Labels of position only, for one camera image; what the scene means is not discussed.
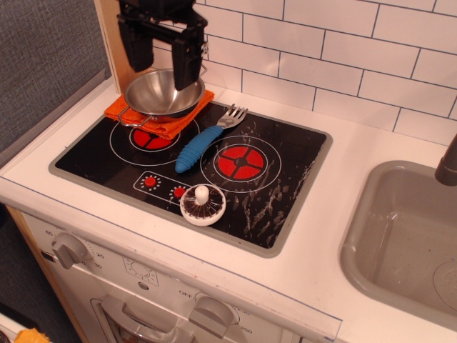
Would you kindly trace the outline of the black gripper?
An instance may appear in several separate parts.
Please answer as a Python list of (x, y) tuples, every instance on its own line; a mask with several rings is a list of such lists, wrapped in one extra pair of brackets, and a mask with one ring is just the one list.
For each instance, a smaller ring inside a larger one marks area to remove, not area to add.
[[(175, 88), (179, 91), (199, 80), (208, 22), (194, 10), (194, 1), (120, 1), (118, 25), (129, 64), (144, 71), (154, 61), (152, 39), (170, 43)], [(182, 32), (161, 25), (184, 24)]]

